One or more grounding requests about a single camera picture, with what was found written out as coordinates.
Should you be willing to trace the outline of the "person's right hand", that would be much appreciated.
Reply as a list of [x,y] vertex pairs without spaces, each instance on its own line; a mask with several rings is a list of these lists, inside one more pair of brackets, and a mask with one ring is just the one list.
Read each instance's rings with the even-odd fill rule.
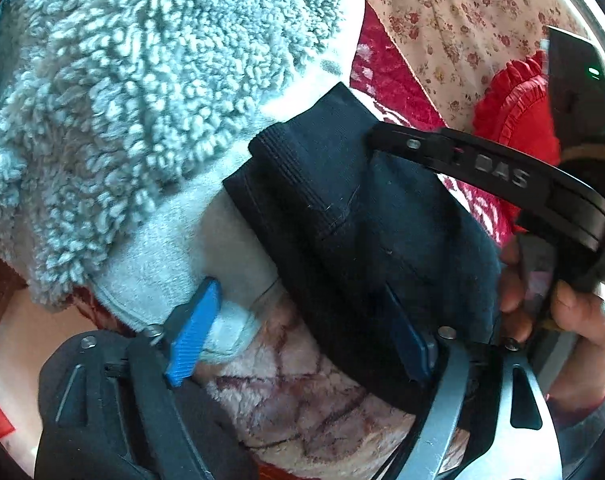
[[[534,318],[522,307],[525,286],[519,275],[521,254],[515,238],[503,247],[501,261],[502,332],[524,342],[531,336]],[[551,315],[557,326],[576,334],[578,340],[549,390],[549,400],[558,413],[576,418],[594,411],[605,400],[605,301],[558,282],[552,295]]]

